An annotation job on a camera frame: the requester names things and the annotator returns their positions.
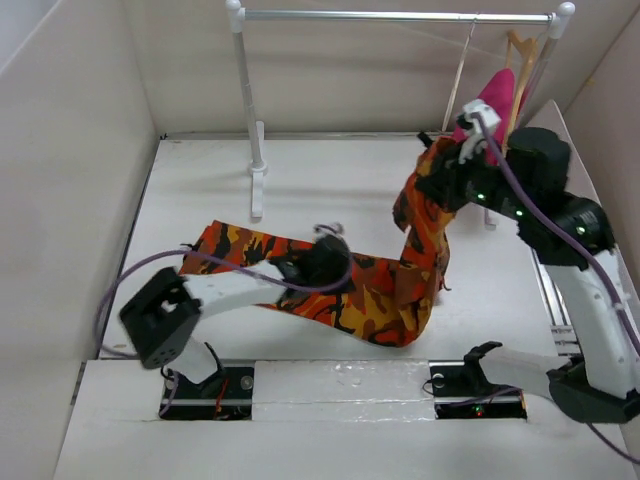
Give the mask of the orange camouflage trousers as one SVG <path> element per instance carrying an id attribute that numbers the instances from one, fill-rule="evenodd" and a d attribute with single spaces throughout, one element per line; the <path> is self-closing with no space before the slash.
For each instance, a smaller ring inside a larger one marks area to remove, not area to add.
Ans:
<path id="1" fill-rule="evenodd" d="M 451 136 L 427 143 L 416 167 L 431 163 L 454 144 Z M 268 309 L 306 318 L 365 342 L 384 347 L 410 345 L 424 331 L 438 293 L 445 289 L 450 260 L 446 228 L 454 216 L 415 188 L 416 173 L 407 178 L 393 206 L 393 221 L 406 235 L 396 259 L 364 253 L 354 256 L 352 289 L 337 294 L 297 294 L 268 304 Z M 243 267 L 292 254 L 311 245 L 214 221 L 191 248 Z M 225 267 L 190 255 L 183 274 L 225 272 Z"/>

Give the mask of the white plastic hanger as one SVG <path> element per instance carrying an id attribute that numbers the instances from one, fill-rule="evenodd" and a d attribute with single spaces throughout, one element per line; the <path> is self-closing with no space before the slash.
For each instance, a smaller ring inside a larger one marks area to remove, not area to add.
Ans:
<path id="1" fill-rule="evenodd" d="M 476 22 L 473 21 L 470 24 L 470 27 L 469 27 L 469 30 L 468 30 L 468 34 L 467 34 L 465 43 L 463 45 L 463 48 L 462 48 L 462 51 L 461 51 L 461 54 L 460 54 L 460 57 L 459 57 L 459 61 L 458 61 L 458 64 L 457 64 L 456 72 L 455 72 L 455 75 L 454 75 L 454 78 L 453 78 L 453 83 L 452 83 L 452 86 L 451 86 L 450 94 L 449 94 L 449 97 L 448 97 L 448 102 L 447 102 L 447 105 L 446 105 L 445 113 L 444 113 L 442 124 L 441 124 L 441 131 L 442 132 L 447 132 L 449 130 L 449 123 L 451 121 L 453 108 L 455 106 L 456 98 L 457 98 L 457 95 L 458 95 L 459 85 L 460 85 L 462 73 L 463 73 L 463 70 L 464 70 L 467 53 L 468 53 L 468 50 L 469 50 L 469 46 L 470 46 L 471 40 L 472 40 L 473 35 L 474 35 L 475 28 L 476 28 Z"/>

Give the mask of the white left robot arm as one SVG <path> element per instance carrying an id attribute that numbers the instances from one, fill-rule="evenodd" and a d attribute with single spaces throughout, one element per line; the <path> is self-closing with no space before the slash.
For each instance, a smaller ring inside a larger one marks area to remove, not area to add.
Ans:
<path id="1" fill-rule="evenodd" d="M 222 387 L 223 366 L 212 347 L 194 338 L 200 321 L 297 294 L 342 292 L 352 276 L 352 253 L 333 233 L 320 235 L 307 249 L 250 267 L 201 257 L 228 270 L 194 275 L 163 268 L 122 307 L 119 318 L 144 369 L 176 373 L 205 397 Z"/>

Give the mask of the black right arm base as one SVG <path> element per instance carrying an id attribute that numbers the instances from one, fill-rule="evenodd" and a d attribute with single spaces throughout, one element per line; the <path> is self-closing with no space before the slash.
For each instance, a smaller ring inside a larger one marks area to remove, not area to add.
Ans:
<path id="1" fill-rule="evenodd" d="M 501 347 L 496 341 L 473 347 L 461 360 L 430 360 L 429 378 L 422 390 L 434 399 L 437 420 L 526 420 L 522 392 L 511 385 L 493 384 L 480 360 Z"/>

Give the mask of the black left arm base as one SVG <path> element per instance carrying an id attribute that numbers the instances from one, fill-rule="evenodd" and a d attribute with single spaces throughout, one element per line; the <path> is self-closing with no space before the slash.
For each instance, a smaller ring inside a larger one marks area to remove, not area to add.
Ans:
<path id="1" fill-rule="evenodd" d="M 164 374 L 159 418 L 167 421 L 248 421 L 252 419 L 255 365 L 229 364 L 214 379 L 213 392 L 202 393 L 183 375 L 177 389 L 170 373 Z"/>

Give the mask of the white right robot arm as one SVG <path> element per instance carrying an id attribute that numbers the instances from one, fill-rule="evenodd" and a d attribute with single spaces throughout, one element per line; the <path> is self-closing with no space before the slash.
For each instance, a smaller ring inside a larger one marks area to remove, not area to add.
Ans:
<path id="1" fill-rule="evenodd" d="M 454 213 L 469 203 L 512 219 L 518 237 L 558 287 L 580 352 L 567 359 L 490 341 L 464 357 L 473 393 L 519 388 L 551 400 L 583 424 L 625 424 L 639 415 L 639 333 L 620 284 L 616 241 L 603 208 L 566 189 L 571 149 L 547 129 L 515 130 L 497 165 L 482 139 L 469 157 L 454 143 L 418 175 L 416 189 Z"/>

